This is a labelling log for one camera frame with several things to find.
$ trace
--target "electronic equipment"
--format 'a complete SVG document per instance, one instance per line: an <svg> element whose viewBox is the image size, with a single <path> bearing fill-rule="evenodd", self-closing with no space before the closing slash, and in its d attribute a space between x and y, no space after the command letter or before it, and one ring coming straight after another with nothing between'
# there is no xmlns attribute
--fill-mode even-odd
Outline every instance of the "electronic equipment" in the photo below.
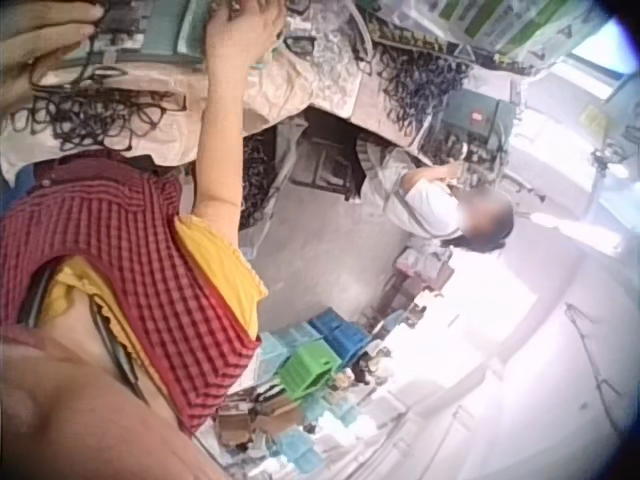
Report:
<svg viewBox="0 0 640 480"><path fill-rule="evenodd" d="M508 161L508 144L516 106L463 89L447 98L420 145L435 165L463 161L459 185L464 189L495 186Z"/></svg>
<svg viewBox="0 0 640 480"><path fill-rule="evenodd" d="M155 0L103 0L105 15L97 26L94 51L139 50Z"/></svg>

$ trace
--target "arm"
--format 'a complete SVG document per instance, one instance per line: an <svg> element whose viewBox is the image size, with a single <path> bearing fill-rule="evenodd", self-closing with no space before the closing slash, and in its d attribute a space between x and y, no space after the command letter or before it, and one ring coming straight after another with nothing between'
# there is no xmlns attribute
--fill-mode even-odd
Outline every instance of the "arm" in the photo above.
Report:
<svg viewBox="0 0 640 480"><path fill-rule="evenodd" d="M194 215L233 245L242 211L242 113L249 67L276 43L284 26L283 0L243 0L230 20L221 2L207 27L209 96L196 159Z"/></svg>
<svg viewBox="0 0 640 480"><path fill-rule="evenodd" d="M420 180L426 180L427 182L453 180L459 178L461 174L462 162L453 162L437 167L416 168L404 174L400 181L400 188L409 193Z"/></svg>

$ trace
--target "blue plastic basket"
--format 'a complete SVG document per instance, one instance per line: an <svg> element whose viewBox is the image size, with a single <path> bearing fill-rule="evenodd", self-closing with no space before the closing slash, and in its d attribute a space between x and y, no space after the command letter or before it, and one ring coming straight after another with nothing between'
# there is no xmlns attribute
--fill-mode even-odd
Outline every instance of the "blue plastic basket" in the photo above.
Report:
<svg viewBox="0 0 640 480"><path fill-rule="evenodd" d="M288 350L289 355L293 355L293 352L305 343L322 338L318 332L306 323L272 332L272 335Z"/></svg>
<svg viewBox="0 0 640 480"><path fill-rule="evenodd" d="M290 462L300 458L305 452L313 450L313 438L297 428L273 437L278 451Z"/></svg>
<svg viewBox="0 0 640 480"><path fill-rule="evenodd" d="M371 335L355 323L346 323L324 338L342 360L341 368L350 367L371 342Z"/></svg>
<svg viewBox="0 0 640 480"><path fill-rule="evenodd" d="M314 392L307 395L300 403L300 408L304 414L305 423L317 422L326 411L329 410L330 405L322 398L322 392Z"/></svg>
<svg viewBox="0 0 640 480"><path fill-rule="evenodd" d="M270 380L289 357L287 348L270 333L260 334L262 344L258 351L259 364L256 373L256 385Z"/></svg>
<svg viewBox="0 0 640 480"><path fill-rule="evenodd" d="M338 315L333 308L327 308L320 315L309 320L309 324L325 337L347 323L349 322Z"/></svg>
<svg viewBox="0 0 640 480"><path fill-rule="evenodd" d="M300 473L307 474L322 468L324 466L324 458L315 450L308 450L291 463Z"/></svg>
<svg viewBox="0 0 640 480"><path fill-rule="evenodd" d="M329 404L329 411L334 417L340 420L345 427L353 425L360 416L360 409L346 399L341 399Z"/></svg>

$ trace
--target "green plastic basket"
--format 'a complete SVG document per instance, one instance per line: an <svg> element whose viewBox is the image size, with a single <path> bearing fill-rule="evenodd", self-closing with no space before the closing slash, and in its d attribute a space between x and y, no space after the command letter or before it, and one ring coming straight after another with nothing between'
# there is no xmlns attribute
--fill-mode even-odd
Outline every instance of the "green plastic basket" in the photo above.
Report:
<svg viewBox="0 0 640 480"><path fill-rule="evenodd" d="M297 400L323 386L340 363L324 340L317 340L299 347L278 376L291 399Z"/></svg>

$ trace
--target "fluorescent light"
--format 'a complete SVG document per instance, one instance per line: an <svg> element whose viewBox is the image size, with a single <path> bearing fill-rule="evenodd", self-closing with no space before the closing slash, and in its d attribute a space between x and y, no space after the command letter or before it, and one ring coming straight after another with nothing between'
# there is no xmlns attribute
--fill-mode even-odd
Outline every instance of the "fluorescent light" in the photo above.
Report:
<svg viewBox="0 0 640 480"><path fill-rule="evenodd" d="M624 165L612 163L609 165L609 171L618 178L629 178L629 170Z"/></svg>

